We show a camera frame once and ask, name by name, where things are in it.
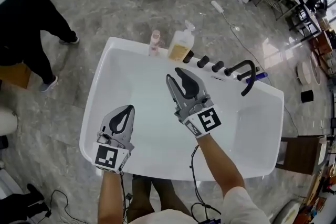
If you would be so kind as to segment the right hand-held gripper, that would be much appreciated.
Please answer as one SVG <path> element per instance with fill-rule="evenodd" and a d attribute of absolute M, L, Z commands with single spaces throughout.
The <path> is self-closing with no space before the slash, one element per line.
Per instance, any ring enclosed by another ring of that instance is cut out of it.
<path fill-rule="evenodd" d="M 222 123 L 215 105 L 205 89 L 204 82 L 187 69 L 175 68 L 181 78 L 182 91 L 176 80 L 166 75 L 166 84 L 173 101 L 176 103 L 175 116 L 196 138 L 200 138 Z"/>

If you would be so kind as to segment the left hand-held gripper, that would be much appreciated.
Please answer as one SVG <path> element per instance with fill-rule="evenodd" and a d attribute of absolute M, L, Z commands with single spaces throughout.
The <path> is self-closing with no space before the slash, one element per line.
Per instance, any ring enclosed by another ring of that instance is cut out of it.
<path fill-rule="evenodd" d="M 122 172 L 134 149 L 130 142 L 134 116 L 134 106 L 124 105 L 103 118 L 92 149 L 91 163 L 95 167 L 115 174 Z"/>

